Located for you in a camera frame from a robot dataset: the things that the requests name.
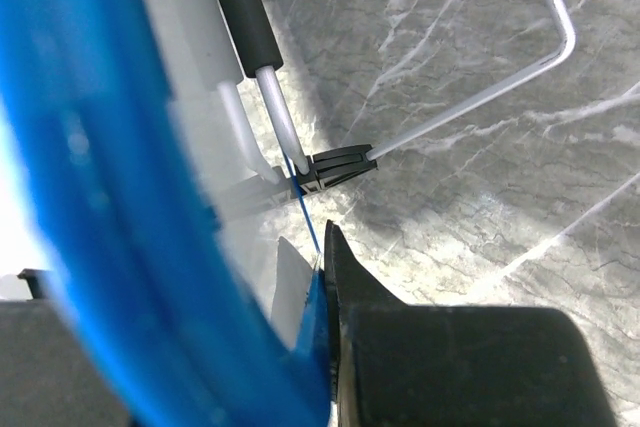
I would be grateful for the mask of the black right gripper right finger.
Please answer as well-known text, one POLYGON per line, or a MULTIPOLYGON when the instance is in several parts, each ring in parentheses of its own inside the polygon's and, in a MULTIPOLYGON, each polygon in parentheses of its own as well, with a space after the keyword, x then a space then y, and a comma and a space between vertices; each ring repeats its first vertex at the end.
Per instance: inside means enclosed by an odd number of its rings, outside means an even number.
POLYGON ((564 312, 401 301, 324 234, 332 394, 341 426, 612 426, 586 340, 564 312))

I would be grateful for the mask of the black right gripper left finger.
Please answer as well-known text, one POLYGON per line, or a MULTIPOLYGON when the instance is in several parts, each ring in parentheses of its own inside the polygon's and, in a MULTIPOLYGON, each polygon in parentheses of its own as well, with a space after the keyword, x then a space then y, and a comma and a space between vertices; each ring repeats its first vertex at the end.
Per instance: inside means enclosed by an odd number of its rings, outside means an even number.
POLYGON ((30 271, 1 276, 1 424, 128 426, 130 413, 42 296, 30 271))

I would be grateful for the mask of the blue framed whiteboard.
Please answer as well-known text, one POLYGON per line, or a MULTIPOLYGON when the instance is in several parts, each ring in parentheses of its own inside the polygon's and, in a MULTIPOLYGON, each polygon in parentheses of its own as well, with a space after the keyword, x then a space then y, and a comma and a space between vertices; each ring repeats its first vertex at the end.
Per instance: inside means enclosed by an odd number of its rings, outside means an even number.
POLYGON ((53 296, 146 426, 324 426, 326 297, 285 347, 225 258, 142 0, 1 0, 1 95, 53 296))

